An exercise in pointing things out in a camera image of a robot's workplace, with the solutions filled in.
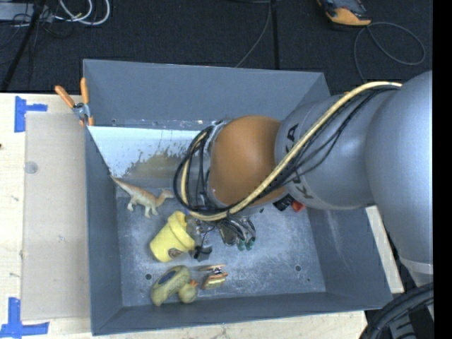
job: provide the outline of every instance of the yellow cable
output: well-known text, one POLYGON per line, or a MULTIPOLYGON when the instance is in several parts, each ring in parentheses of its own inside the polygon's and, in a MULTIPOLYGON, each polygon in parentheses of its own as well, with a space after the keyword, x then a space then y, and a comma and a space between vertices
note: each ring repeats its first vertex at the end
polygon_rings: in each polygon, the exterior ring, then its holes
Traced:
MULTIPOLYGON (((271 182, 279 175, 279 173, 284 169, 284 167, 290 162, 290 160, 302 149, 303 145, 321 128, 321 126, 341 108, 345 103, 351 100, 356 95, 359 95, 364 90, 372 89, 372 88, 381 88, 384 86, 391 86, 400 88, 402 84, 393 83, 393 82, 370 82, 363 84, 351 92, 345 94, 342 98, 340 98, 336 103, 334 103, 325 113, 318 118, 314 124, 309 128, 309 130, 294 144, 291 150, 286 154, 286 156, 278 163, 275 169, 267 176, 266 179, 262 181, 262 183, 251 192, 246 198, 240 201, 237 205, 232 207, 229 210, 231 215, 241 211, 245 207, 247 207, 258 195, 262 193, 262 191, 269 185, 271 182)), ((187 161, 182 170, 181 177, 181 197, 185 203, 188 203, 186 199, 186 191, 185 191, 185 183, 186 183, 186 174, 189 168, 189 162, 187 161)), ((216 221, 221 220, 222 218, 227 217, 228 212, 224 213, 216 213, 214 215, 203 215, 201 213, 189 211, 190 215, 204 221, 216 221)))

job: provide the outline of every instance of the orange object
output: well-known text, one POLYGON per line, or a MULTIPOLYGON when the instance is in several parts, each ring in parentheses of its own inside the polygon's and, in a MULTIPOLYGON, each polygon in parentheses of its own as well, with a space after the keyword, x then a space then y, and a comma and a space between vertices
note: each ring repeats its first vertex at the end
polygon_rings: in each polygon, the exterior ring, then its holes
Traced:
POLYGON ((292 208, 294 209, 295 212, 299 212, 301 210, 304 210, 306 208, 306 206, 301 202, 293 201, 292 208))
POLYGON ((56 85, 55 92, 62 98, 62 100, 68 105, 68 107, 74 108, 76 106, 76 103, 73 101, 71 96, 66 92, 66 89, 64 89, 60 85, 56 85))
POLYGON ((83 104, 88 104, 90 102, 90 96, 88 94, 88 87, 86 86, 86 78, 81 78, 80 80, 80 91, 83 104))

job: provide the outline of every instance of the blue tape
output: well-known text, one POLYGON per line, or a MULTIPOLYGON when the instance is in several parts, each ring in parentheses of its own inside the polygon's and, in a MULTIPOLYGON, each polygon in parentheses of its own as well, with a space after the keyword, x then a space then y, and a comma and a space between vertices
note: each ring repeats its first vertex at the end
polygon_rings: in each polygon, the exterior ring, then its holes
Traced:
POLYGON ((14 120, 14 132, 25 131, 25 113, 28 111, 46 112, 47 106, 41 104, 27 105, 27 101, 16 96, 16 115, 14 120))
POLYGON ((2 324, 0 338, 21 339, 23 335, 43 335, 49 331, 49 322, 35 325, 22 325, 20 321, 20 300, 8 299, 8 323, 2 324))

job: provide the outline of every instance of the toy dinosaur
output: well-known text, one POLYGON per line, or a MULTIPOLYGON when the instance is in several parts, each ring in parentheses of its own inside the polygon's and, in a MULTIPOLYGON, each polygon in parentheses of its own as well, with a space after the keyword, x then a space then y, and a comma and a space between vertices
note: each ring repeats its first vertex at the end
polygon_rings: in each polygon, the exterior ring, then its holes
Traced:
POLYGON ((125 192, 127 192, 131 200, 127 205, 127 209, 129 211, 133 211, 133 205, 142 205, 145 207, 144 216, 150 218, 149 212, 152 212, 153 215, 158 215, 156 208, 160 206, 167 198, 174 198, 174 194, 167 189, 162 190, 162 193, 155 197, 152 193, 142 189, 141 187, 133 186, 131 184, 127 184, 126 182, 117 179, 116 177, 111 176, 113 181, 117 183, 119 187, 121 187, 125 192))

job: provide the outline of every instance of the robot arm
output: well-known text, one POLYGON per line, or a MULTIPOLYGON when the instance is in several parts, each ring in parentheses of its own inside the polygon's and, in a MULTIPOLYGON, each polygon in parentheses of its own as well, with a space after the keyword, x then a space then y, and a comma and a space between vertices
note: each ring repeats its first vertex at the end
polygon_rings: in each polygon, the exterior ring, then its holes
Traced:
POLYGON ((208 146, 209 209, 190 204, 191 159, 178 171, 177 196, 194 217, 249 215, 287 193, 321 210, 377 205, 401 261, 432 274, 431 71, 404 85, 373 82, 301 104, 280 123, 235 119, 208 138, 201 132, 191 150, 208 146))

